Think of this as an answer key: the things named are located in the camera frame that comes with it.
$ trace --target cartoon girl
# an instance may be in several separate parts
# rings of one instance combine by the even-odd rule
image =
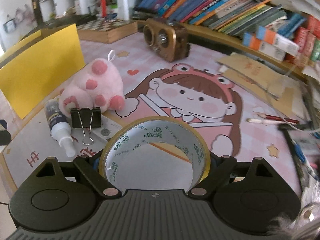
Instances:
[[[221,75],[176,64],[147,76],[125,95],[116,114],[133,122],[146,116],[170,116],[188,123],[217,155],[236,156],[241,145],[242,100]]]

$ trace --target yellow star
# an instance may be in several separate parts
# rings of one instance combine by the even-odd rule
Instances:
[[[267,149],[268,149],[269,155],[270,155],[271,157],[276,157],[276,158],[278,158],[279,150],[278,150],[273,144],[271,144],[270,146],[268,146]]]
[[[121,51],[120,53],[117,54],[118,57],[127,57],[130,52],[127,51]]]

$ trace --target toy eye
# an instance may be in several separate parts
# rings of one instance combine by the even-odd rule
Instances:
[[[179,68],[180,71],[189,71],[190,70],[190,67],[188,66],[182,66]]]
[[[221,83],[221,84],[224,84],[224,85],[228,85],[230,84],[230,81],[224,77],[219,77],[218,78],[218,81]]]

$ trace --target glue bottle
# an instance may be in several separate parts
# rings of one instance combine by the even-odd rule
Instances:
[[[45,116],[49,124],[51,136],[64,148],[68,157],[76,155],[76,149],[71,137],[71,127],[67,118],[61,113],[59,103],[51,99],[45,104]]]

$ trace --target red heart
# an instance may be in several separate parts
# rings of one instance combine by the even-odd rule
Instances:
[[[134,76],[135,74],[138,74],[139,73],[139,70],[138,69],[135,69],[135,70],[128,70],[127,73],[131,76]]]

